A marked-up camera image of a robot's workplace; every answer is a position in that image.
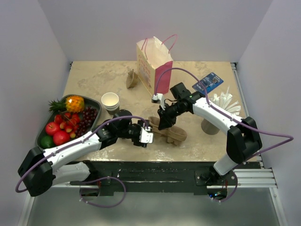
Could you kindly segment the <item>single cardboard cup carrier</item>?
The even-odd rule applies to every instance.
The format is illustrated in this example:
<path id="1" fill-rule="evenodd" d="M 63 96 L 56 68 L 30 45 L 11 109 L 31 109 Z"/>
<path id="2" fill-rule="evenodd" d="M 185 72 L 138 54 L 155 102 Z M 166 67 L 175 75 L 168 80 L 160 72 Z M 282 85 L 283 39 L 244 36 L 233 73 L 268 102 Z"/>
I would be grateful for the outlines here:
<path id="1" fill-rule="evenodd" d="M 134 69 L 128 72 L 126 87 L 127 89 L 133 88 L 137 85 L 139 81 L 138 75 L 135 73 Z"/>

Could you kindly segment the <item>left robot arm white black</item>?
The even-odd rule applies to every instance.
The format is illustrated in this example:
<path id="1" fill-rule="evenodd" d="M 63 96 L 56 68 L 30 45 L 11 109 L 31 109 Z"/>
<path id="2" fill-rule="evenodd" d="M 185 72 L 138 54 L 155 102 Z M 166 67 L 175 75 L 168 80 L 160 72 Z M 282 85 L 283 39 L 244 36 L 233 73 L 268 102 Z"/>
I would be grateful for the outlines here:
<path id="1" fill-rule="evenodd" d="M 47 149 L 36 146 L 27 153 L 17 171 L 20 180 L 15 191 L 28 191 L 35 197 L 65 182 L 92 185 L 101 180 L 101 185 L 109 185 L 114 173 L 107 169 L 100 171 L 90 161 L 76 163 L 75 160 L 114 145 L 118 139 L 129 139 L 133 145 L 146 148 L 153 141 L 152 126 L 148 120 L 122 111 L 72 141 Z"/>

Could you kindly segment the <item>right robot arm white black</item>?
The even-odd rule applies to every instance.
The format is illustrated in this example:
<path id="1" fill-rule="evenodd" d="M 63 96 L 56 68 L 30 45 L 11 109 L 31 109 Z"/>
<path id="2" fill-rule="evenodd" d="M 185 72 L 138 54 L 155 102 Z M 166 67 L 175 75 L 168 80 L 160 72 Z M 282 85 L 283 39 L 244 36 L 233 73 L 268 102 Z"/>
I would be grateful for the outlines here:
<path id="1" fill-rule="evenodd" d="M 210 181 L 220 185 L 226 180 L 226 174 L 237 165 L 245 162 L 254 153 L 262 148 L 262 142 L 253 118 L 245 119 L 228 113 L 219 106 L 208 101 L 205 95 L 191 93 L 183 83 L 173 86 L 171 93 L 175 102 L 165 103 L 163 94 L 153 95 L 152 102 L 159 104 L 159 130 L 175 125 L 177 116 L 190 112 L 217 127 L 227 136 L 226 154 L 213 165 L 210 172 Z"/>

